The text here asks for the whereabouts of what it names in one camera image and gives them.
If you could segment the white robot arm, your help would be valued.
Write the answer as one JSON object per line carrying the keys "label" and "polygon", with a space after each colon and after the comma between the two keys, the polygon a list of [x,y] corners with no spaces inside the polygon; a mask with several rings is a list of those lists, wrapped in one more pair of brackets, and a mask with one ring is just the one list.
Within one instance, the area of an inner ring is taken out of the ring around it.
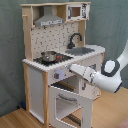
{"label": "white robot arm", "polygon": [[128,65],[128,41],[122,54],[116,60],[107,60],[102,63],[100,72],[91,67],[77,64],[71,64],[69,70],[81,76],[92,86],[110,93],[116,93],[122,84],[120,72],[126,65]]}

